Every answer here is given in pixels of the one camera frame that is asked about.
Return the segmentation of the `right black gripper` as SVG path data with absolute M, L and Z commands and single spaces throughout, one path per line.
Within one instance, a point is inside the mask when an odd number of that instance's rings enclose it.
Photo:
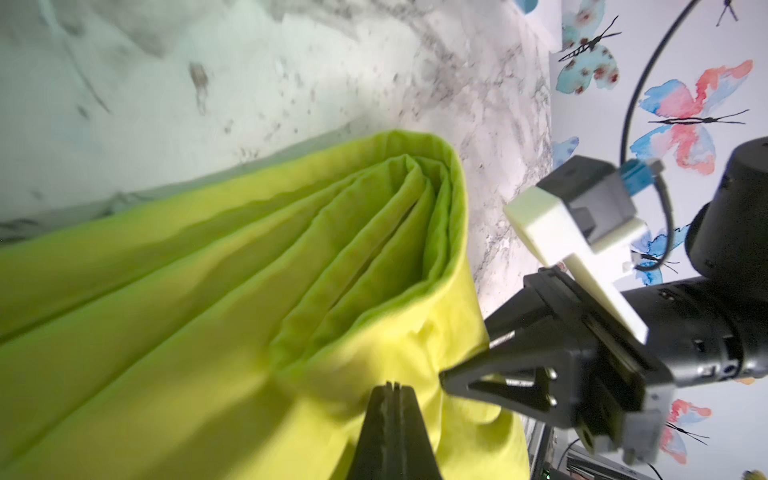
M 676 391 L 767 374 L 767 298 L 699 277 L 626 291 L 635 339 L 571 277 L 542 270 L 486 320 L 489 347 L 439 374 L 453 396 L 573 429 L 629 465 L 662 447 Z

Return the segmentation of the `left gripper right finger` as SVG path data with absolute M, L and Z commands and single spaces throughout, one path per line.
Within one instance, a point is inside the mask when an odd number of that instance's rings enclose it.
M 397 479 L 441 479 L 414 389 L 395 384 L 394 471 Z

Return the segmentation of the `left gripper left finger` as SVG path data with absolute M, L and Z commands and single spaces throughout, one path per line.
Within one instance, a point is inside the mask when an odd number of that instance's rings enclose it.
M 394 386 L 375 387 L 370 395 L 347 479 L 393 479 Z

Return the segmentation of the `yellow-green long pants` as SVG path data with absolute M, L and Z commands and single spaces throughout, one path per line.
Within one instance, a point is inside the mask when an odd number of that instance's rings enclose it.
M 384 132 L 1 251 L 5 479 L 341 479 L 413 387 L 447 479 L 525 479 L 520 418 L 447 396 L 487 342 L 462 161 Z

